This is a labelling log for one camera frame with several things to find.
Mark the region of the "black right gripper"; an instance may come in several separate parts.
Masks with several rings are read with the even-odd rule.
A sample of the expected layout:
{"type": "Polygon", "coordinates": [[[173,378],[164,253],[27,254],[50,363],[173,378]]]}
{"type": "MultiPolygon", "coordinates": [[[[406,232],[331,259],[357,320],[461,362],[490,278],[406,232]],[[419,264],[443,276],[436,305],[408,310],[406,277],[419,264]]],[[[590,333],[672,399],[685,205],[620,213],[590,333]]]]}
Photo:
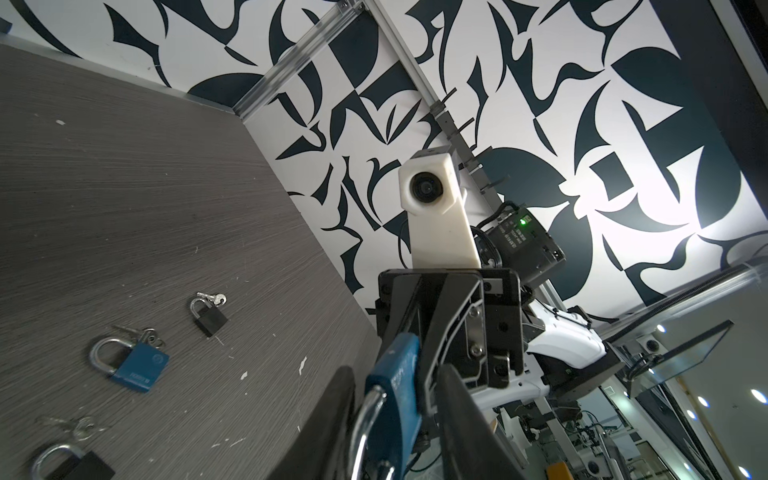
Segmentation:
{"type": "Polygon", "coordinates": [[[380,359],[402,332],[422,343],[416,393],[437,412],[438,369],[452,365],[466,387],[506,387],[523,371],[522,292],[508,268],[390,269],[378,277],[380,359]]]}

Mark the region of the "black padlock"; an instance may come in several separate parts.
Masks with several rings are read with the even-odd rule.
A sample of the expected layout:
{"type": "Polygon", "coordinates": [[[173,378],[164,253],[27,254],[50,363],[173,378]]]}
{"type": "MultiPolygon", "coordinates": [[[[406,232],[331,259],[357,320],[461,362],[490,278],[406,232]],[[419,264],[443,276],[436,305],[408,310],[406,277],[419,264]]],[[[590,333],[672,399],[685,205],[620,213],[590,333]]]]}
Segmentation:
{"type": "Polygon", "coordinates": [[[35,480],[111,480],[115,474],[115,470],[95,452],[71,443],[47,447],[30,467],[30,478],[35,480]]]}

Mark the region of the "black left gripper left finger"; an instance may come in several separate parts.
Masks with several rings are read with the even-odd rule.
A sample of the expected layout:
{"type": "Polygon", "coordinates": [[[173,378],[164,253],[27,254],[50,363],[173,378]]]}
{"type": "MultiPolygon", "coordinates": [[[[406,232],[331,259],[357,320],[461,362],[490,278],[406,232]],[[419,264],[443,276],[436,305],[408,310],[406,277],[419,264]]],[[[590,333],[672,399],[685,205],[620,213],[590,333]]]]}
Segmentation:
{"type": "Polygon", "coordinates": [[[354,408],[354,372],[342,366],[268,479],[346,479],[354,408]]]}

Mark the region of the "grey wall hook rail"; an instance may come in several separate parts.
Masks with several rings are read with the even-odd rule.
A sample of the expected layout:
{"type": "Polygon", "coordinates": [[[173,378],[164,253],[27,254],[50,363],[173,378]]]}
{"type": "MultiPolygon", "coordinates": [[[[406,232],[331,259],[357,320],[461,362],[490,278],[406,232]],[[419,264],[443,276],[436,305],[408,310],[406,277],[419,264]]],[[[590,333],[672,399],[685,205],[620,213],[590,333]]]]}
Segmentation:
{"type": "Polygon", "coordinates": [[[503,203],[503,200],[500,199],[496,186],[508,180],[509,176],[506,176],[504,179],[495,183],[489,180],[487,174],[483,170],[481,162],[474,154],[476,146],[470,147],[462,135],[463,131],[472,125],[475,119],[470,118],[461,126],[457,126],[446,105],[448,100],[456,92],[457,88],[454,87],[442,99],[437,100],[430,106],[430,113],[433,115],[442,132],[446,135],[454,152],[458,155],[459,164],[466,171],[466,174],[474,181],[479,194],[490,207],[498,207],[503,203]]]}

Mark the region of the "small black padlock locked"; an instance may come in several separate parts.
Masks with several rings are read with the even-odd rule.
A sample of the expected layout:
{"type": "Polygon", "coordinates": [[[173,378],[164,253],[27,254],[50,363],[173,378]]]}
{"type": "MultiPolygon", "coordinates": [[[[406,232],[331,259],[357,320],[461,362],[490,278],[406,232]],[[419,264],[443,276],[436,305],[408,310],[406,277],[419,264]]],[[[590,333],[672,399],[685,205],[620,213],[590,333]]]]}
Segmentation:
{"type": "Polygon", "coordinates": [[[195,298],[190,301],[189,310],[195,325],[207,336],[213,337],[228,322],[224,313],[209,300],[195,298]]]}

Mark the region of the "blue padlock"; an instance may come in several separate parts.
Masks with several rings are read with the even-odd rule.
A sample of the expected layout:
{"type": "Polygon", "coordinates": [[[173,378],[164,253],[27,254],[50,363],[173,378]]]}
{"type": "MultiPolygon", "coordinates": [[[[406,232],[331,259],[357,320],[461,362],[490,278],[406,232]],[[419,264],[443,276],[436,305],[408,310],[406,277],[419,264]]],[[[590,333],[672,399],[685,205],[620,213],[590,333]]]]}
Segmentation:
{"type": "Polygon", "coordinates": [[[365,381],[365,396],[349,440],[345,477],[360,479],[371,465],[380,479],[401,479],[422,417],[416,396],[418,338],[400,333],[365,381]]]}
{"type": "Polygon", "coordinates": [[[147,343],[136,343],[120,337],[98,340],[89,351],[88,358],[92,367],[106,374],[112,381],[139,393],[148,393],[152,389],[170,359],[167,354],[147,343]],[[101,350],[110,344],[129,351],[118,367],[104,362],[100,357],[101,350]]]}

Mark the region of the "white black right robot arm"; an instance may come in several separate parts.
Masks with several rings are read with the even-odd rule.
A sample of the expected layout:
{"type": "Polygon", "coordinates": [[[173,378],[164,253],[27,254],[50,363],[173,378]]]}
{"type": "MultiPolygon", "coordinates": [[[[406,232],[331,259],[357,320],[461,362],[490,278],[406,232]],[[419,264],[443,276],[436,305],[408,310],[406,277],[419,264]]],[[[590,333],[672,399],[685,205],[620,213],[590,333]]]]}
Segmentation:
{"type": "Polygon", "coordinates": [[[612,376],[635,398],[701,364],[732,329],[723,321],[627,362],[585,313],[533,297],[507,266],[483,266],[459,203],[416,203],[407,215],[413,265],[379,278],[384,341],[366,382],[405,422],[470,403],[489,410],[546,396],[576,400],[612,376]]]}

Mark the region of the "silver keys of blue padlock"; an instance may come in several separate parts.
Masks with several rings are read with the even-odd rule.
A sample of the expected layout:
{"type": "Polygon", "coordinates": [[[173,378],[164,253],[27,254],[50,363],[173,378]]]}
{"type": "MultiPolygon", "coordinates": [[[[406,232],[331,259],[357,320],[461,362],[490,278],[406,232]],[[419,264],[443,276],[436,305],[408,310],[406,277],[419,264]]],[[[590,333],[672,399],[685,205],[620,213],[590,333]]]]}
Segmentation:
{"type": "Polygon", "coordinates": [[[138,343],[146,343],[157,349],[161,349],[165,346],[164,340],[160,337],[157,330],[152,327],[137,329],[128,326],[114,325],[114,328],[129,334],[138,343]]]}

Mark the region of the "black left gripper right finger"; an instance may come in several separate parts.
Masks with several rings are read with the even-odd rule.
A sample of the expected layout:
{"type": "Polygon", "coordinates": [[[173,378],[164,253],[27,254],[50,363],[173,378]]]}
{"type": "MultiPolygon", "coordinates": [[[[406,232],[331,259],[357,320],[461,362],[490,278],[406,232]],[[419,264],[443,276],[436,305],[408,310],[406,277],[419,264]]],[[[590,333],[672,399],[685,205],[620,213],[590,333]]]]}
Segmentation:
{"type": "Polygon", "coordinates": [[[524,479],[452,365],[438,369],[435,389],[445,479],[524,479]]]}

